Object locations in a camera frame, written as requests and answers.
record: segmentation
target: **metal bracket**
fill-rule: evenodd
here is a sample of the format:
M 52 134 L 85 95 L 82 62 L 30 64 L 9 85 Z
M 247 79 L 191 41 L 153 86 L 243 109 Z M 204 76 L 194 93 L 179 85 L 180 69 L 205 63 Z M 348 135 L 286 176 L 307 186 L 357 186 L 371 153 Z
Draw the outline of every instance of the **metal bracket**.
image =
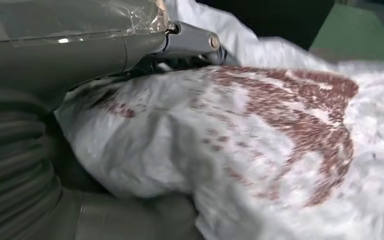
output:
M 211 64 L 221 64 L 226 57 L 217 34 L 181 21 L 170 22 L 166 41 L 158 58 L 178 59 L 198 56 Z

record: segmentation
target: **clear plastic tape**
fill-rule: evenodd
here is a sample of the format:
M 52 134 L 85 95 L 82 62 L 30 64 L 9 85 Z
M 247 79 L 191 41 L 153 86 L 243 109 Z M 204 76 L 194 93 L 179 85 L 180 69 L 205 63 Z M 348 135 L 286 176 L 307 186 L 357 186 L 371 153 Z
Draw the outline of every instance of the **clear plastic tape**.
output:
M 167 30 L 163 0 L 0 0 L 0 24 L 15 46 L 65 44 Z

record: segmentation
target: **white plastic sack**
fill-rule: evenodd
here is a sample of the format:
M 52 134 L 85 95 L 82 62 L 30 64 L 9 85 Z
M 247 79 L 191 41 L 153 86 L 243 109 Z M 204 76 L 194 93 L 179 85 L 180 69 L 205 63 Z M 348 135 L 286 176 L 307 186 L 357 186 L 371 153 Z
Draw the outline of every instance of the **white plastic sack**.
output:
M 241 66 L 332 70 L 324 61 L 307 57 L 304 50 L 280 37 L 258 38 L 229 12 L 197 3 L 195 0 L 164 2 L 171 20 L 216 33 L 223 47 Z
M 56 115 L 114 195 L 193 194 L 207 240 L 384 240 L 384 68 L 339 69 L 95 81 Z

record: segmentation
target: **red print on bag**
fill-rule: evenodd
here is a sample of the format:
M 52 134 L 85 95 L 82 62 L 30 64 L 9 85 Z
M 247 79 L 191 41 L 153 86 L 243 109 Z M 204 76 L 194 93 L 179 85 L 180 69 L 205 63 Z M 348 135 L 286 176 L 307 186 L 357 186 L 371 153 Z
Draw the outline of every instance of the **red print on bag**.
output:
M 332 73 L 233 66 L 220 67 L 210 77 L 219 86 L 229 87 L 236 83 L 247 89 L 249 101 L 244 115 L 261 117 L 294 143 L 280 172 L 270 181 L 264 197 L 278 200 L 282 178 L 294 163 L 304 159 L 305 154 L 316 152 L 323 158 L 319 169 L 321 180 L 306 206 L 319 205 L 327 200 L 333 189 L 344 181 L 353 159 L 354 146 L 344 124 L 344 115 L 349 101 L 358 92 L 357 84 Z M 262 78 L 270 78 L 278 84 Z M 299 103 L 305 110 L 323 111 L 327 113 L 328 120 L 308 111 L 292 109 L 286 103 Z M 240 183 L 250 184 L 232 169 L 229 172 L 231 177 L 240 179 Z

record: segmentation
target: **green surface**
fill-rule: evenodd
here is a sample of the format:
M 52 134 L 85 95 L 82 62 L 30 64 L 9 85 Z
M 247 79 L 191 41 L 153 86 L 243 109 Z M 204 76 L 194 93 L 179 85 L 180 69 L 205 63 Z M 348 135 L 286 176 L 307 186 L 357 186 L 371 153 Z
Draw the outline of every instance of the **green surface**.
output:
M 330 62 L 384 61 L 384 26 L 371 11 L 336 4 L 309 51 Z

